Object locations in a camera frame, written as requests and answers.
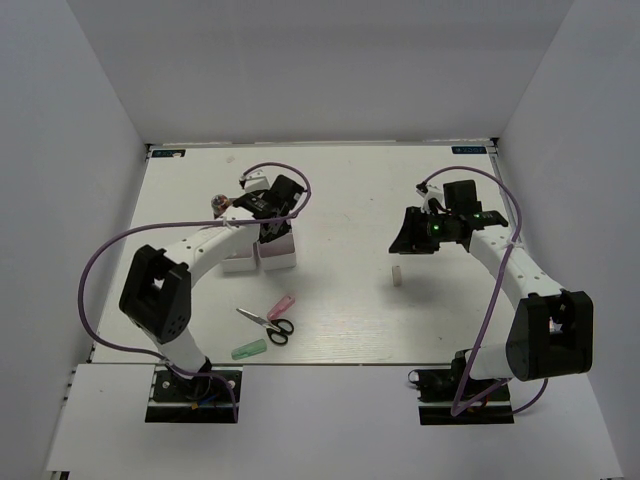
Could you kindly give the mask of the white eraser stick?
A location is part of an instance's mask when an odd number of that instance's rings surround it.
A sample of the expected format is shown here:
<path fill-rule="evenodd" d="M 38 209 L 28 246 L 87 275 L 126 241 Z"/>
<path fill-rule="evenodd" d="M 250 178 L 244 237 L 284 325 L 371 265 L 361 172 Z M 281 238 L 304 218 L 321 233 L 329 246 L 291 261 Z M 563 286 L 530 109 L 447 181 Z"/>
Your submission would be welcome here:
<path fill-rule="evenodd" d="M 399 287 L 402 285 L 402 272 L 401 272 L 401 267 L 398 265 L 394 265 L 391 268 L 391 274 L 392 274 L 392 282 L 393 282 L 393 286 L 394 287 Z"/>

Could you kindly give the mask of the pink crayon tube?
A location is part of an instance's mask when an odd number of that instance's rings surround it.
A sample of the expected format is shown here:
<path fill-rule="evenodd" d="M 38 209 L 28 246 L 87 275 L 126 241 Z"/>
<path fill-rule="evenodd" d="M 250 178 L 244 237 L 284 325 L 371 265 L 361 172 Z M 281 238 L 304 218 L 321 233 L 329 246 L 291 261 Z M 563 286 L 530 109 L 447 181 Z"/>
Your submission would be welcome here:
<path fill-rule="evenodd" d="M 217 194 L 211 199 L 210 205 L 213 216 L 217 219 L 232 205 L 232 201 L 224 194 Z"/>

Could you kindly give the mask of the pink correction tape case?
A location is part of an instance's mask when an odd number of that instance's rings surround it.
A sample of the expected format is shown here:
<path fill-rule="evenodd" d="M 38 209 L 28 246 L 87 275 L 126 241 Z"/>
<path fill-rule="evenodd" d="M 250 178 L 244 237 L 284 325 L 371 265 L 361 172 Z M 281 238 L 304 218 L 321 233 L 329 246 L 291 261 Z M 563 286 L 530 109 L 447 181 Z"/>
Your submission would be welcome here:
<path fill-rule="evenodd" d="M 294 304 L 295 298 L 291 295 L 285 295 L 269 310 L 267 313 L 267 319 L 269 321 L 280 319 Z"/>

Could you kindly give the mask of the black handled scissors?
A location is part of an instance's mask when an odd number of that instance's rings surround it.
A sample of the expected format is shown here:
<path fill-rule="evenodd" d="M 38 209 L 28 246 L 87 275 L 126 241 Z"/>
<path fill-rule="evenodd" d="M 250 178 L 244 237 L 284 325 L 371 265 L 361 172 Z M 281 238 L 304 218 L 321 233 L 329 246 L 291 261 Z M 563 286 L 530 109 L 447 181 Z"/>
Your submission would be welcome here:
<path fill-rule="evenodd" d="M 294 325 L 287 319 L 267 320 L 242 308 L 237 308 L 236 311 L 243 317 L 263 327 L 269 340 L 274 345 L 286 345 L 289 342 L 290 336 L 295 331 Z"/>

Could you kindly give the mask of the green correction tape case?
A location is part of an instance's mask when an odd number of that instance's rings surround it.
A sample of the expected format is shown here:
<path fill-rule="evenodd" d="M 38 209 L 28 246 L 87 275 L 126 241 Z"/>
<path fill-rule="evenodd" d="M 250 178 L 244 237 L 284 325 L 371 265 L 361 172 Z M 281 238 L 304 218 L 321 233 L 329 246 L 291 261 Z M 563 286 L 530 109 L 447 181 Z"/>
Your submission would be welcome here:
<path fill-rule="evenodd" d="M 231 352 L 231 358 L 234 361 L 244 360 L 246 358 L 250 358 L 256 355 L 260 355 L 267 351 L 267 343 L 261 338 L 240 347 L 235 348 Z"/>

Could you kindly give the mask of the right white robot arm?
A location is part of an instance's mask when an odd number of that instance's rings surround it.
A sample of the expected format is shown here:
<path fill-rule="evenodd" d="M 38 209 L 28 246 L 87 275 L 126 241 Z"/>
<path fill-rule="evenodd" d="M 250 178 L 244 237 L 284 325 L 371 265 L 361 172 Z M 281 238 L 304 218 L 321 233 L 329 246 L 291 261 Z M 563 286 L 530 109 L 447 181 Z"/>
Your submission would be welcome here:
<path fill-rule="evenodd" d="M 427 255 L 455 243 L 479 261 L 495 279 L 497 292 L 514 309 L 506 339 L 498 344 L 459 351 L 447 379 L 428 387 L 440 394 L 454 390 L 472 399 L 493 382 L 523 382 L 587 373 L 593 365 L 594 304 L 583 291 L 569 291 L 543 272 L 513 240 L 508 221 L 486 210 L 476 184 L 463 180 L 438 189 L 417 186 L 420 207 L 409 207 L 389 251 Z"/>

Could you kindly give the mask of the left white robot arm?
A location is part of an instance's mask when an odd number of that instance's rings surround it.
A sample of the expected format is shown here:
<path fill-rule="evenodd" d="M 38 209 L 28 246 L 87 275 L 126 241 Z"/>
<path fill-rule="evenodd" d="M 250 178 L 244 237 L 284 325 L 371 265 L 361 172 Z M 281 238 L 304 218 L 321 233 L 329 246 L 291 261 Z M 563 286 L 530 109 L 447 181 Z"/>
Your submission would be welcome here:
<path fill-rule="evenodd" d="M 174 244 L 140 247 L 126 276 L 119 308 L 156 346 L 188 398 L 211 387 L 211 362 L 188 324 L 191 294 L 218 265 L 229 273 L 292 268 L 297 264 L 291 219 L 308 190 L 279 175 L 272 182 L 259 173 L 240 179 L 242 195 L 223 197 L 214 207 L 214 226 L 204 226 Z"/>

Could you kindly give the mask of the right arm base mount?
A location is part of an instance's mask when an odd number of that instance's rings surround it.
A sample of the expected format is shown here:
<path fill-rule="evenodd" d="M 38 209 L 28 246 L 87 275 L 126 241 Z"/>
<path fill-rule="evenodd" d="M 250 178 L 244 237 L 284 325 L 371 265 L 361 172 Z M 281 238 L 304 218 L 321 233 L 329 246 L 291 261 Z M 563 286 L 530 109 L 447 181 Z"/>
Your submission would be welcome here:
<path fill-rule="evenodd" d="M 506 384 L 480 398 L 495 380 L 469 379 L 458 402 L 458 377 L 452 369 L 414 369 L 408 383 L 418 393 L 421 426 L 513 424 L 511 395 Z"/>

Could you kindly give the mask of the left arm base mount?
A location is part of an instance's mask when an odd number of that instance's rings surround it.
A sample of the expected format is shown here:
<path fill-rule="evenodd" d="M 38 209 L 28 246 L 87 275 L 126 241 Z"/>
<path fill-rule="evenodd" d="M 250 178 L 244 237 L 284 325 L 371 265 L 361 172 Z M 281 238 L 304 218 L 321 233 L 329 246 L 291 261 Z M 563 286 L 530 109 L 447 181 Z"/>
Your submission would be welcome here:
<path fill-rule="evenodd" d="M 236 402 L 226 386 L 217 379 L 185 380 L 167 369 L 157 368 L 145 413 L 148 424 L 234 424 L 234 410 L 240 408 L 241 369 L 218 369 L 232 388 Z"/>

